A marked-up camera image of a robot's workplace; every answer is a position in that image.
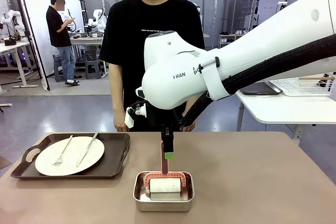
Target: knife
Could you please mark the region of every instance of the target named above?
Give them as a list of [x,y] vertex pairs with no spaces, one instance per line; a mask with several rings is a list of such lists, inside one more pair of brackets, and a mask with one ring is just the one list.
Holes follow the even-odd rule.
[[76,167],[78,167],[78,166],[82,163],[82,161],[83,161],[83,159],[85,158],[86,154],[88,154],[89,149],[90,149],[92,143],[94,142],[94,140],[96,139],[98,133],[99,133],[99,132],[97,131],[97,132],[94,134],[94,136],[93,136],[93,138],[91,139],[91,141],[90,141],[88,147],[86,147],[86,152],[85,152],[84,156],[83,156],[82,158],[79,157],[79,159],[78,159],[78,161],[77,161],[77,164],[76,164]]

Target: hand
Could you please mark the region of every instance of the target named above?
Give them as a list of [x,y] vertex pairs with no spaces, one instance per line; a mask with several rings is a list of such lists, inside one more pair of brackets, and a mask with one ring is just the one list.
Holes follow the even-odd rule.
[[66,23],[67,25],[70,25],[70,24],[73,22],[73,20],[74,20],[74,18],[66,19],[66,20],[65,20],[65,23]]
[[130,130],[125,124],[125,115],[124,109],[114,111],[113,123],[118,132],[127,132]]
[[190,132],[190,131],[193,131],[193,129],[195,128],[195,125],[196,125],[196,121],[193,122],[190,126],[188,127],[183,127],[182,128],[182,131],[183,132]]

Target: stool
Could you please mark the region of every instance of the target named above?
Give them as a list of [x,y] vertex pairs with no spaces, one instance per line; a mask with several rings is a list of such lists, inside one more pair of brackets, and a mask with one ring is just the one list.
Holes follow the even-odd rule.
[[54,73],[56,82],[64,80],[63,74],[59,74],[58,67],[62,66],[60,55],[53,55],[54,58]]
[[[94,72],[89,73],[89,67],[91,66],[91,69],[94,70]],[[89,79],[91,77],[96,79],[101,79],[102,71],[99,64],[99,60],[86,60],[85,61],[85,73],[86,73],[86,79]]]

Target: white plate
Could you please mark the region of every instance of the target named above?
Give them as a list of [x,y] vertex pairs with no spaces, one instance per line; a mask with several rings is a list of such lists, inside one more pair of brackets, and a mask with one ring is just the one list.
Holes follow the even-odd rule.
[[73,137],[63,155],[63,163],[60,166],[53,166],[53,163],[58,159],[69,139],[56,142],[37,156],[35,161],[36,169],[48,176],[66,176],[89,168],[104,154],[104,144],[99,139],[95,139],[82,163],[76,167],[78,159],[85,154],[91,140],[91,136]]

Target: fork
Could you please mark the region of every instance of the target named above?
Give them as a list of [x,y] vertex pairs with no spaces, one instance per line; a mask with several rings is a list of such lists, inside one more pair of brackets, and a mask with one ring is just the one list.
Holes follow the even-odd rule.
[[66,151],[66,149],[68,148],[68,146],[70,145],[72,137],[73,137],[73,135],[70,136],[69,141],[68,141],[67,145],[65,146],[64,150],[62,151],[61,155],[58,157],[58,159],[56,159],[56,161],[52,165],[60,166],[63,163],[63,154]]

